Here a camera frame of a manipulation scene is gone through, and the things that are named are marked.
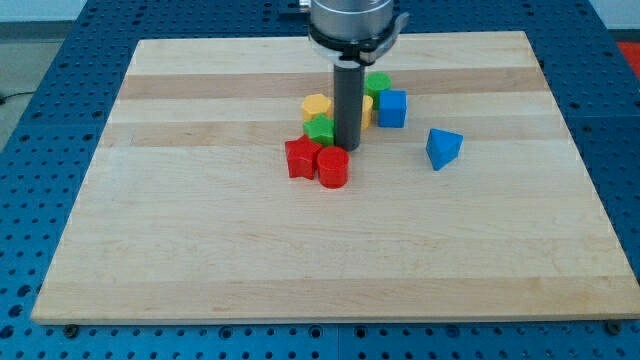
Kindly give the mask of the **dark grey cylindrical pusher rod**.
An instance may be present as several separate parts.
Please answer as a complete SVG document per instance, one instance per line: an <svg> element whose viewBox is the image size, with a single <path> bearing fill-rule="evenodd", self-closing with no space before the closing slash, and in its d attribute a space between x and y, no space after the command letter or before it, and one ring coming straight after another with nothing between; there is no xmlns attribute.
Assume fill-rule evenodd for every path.
<svg viewBox="0 0 640 360"><path fill-rule="evenodd" d="M333 88L334 143L345 151L353 151L360 145L364 68L343 68L335 65Z"/></svg>

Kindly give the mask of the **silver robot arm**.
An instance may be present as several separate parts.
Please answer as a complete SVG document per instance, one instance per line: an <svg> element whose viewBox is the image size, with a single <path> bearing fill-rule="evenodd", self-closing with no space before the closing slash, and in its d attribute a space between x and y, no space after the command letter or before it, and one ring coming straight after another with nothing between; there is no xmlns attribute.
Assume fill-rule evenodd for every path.
<svg viewBox="0 0 640 360"><path fill-rule="evenodd" d="M333 66L334 143L350 152L361 141L365 70L388 53L410 14L393 0L285 0L286 16L304 15L312 49Z"/></svg>

